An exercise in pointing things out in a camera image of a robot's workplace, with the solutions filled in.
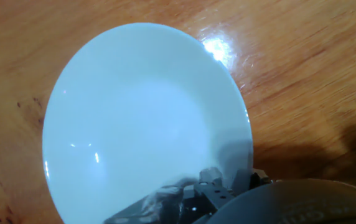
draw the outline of white plate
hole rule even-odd
[[[235,168],[253,165],[247,111],[227,69],[191,36],[157,24],[111,29],[74,55],[51,94],[42,147],[67,224],[102,223],[206,167],[229,185]]]

